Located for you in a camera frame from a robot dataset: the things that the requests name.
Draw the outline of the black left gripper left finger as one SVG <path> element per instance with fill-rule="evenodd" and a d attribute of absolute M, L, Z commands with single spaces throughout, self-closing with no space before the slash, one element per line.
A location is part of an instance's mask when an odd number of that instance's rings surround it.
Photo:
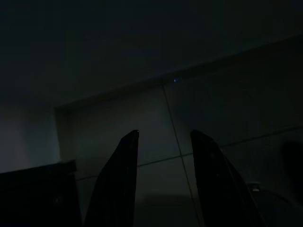
<path fill-rule="evenodd" d="M 84 220 L 85 227 L 132 227 L 139 131 L 121 138 L 99 173 Z"/>

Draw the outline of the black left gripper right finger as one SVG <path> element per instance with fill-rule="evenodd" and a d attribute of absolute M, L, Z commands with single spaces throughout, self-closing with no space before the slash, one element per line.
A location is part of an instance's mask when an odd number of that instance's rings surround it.
<path fill-rule="evenodd" d="M 204 133 L 190 133 L 196 185 L 205 225 L 208 227 L 260 227 L 260 215 L 245 181 Z"/>

